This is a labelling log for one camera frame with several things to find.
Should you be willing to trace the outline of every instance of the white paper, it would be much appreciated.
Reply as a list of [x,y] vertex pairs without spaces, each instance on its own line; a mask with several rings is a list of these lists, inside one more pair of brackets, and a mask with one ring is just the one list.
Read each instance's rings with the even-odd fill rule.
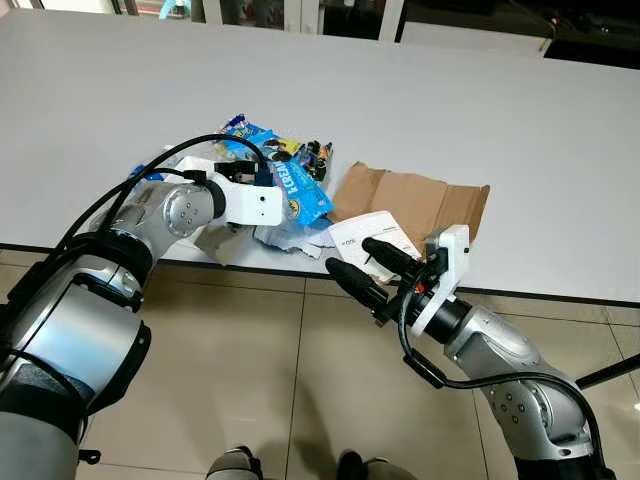
[[352,263],[381,283],[388,283],[394,274],[362,249],[362,240],[365,238],[372,237],[389,242],[413,258],[420,258],[420,252],[400,228],[393,215],[386,210],[366,213],[336,223],[329,227],[329,235],[333,238],[345,262]]

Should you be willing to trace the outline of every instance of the black connector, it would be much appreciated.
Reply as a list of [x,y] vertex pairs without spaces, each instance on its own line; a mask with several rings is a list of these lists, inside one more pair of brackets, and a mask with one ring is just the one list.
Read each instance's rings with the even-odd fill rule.
[[102,452],[100,452],[100,450],[87,450],[83,448],[78,451],[78,461],[85,462],[87,465],[96,465],[100,463],[101,458]]
[[253,184],[256,187],[272,187],[273,186],[273,174],[269,170],[268,166],[258,167],[255,180]]
[[182,172],[185,180],[193,180],[196,185],[205,185],[207,183],[207,172],[204,170],[185,170]]
[[325,265],[338,285],[365,307],[376,311],[387,304],[387,292],[355,265],[333,257]]
[[411,255],[389,242],[367,237],[362,241],[362,249],[384,268],[398,275],[404,275],[406,272],[414,270],[418,265],[418,262]]

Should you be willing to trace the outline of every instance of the crumpled trash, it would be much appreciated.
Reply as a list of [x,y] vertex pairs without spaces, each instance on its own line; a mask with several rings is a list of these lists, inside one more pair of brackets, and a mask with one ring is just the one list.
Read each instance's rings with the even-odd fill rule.
[[250,233],[251,227],[243,225],[207,225],[200,230],[193,244],[209,258],[226,266]]
[[327,230],[330,224],[331,222],[326,218],[320,218],[312,225],[303,227],[289,220],[276,227],[256,227],[253,238],[285,252],[301,250],[310,257],[318,259],[323,248],[335,247]]

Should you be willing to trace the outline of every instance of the brown cardboard piece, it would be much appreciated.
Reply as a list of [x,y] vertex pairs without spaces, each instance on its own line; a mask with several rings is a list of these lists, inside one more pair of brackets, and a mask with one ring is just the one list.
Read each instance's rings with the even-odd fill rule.
[[333,222],[363,213],[388,210],[420,252],[427,236],[449,225],[469,225],[471,241],[478,233],[489,185],[449,185],[414,173],[374,170],[355,163],[333,197]]

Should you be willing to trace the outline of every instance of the white bracket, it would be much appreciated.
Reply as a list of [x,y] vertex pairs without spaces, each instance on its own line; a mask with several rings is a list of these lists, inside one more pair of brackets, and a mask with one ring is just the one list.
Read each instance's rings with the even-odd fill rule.
[[469,270],[469,226],[453,225],[444,230],[438,237],[438,247],[447,249],[448,269],[440,275],[433,297],[411,327],[411,333],[416,336],[422,335],[438,309],[453,295],[460,280]]

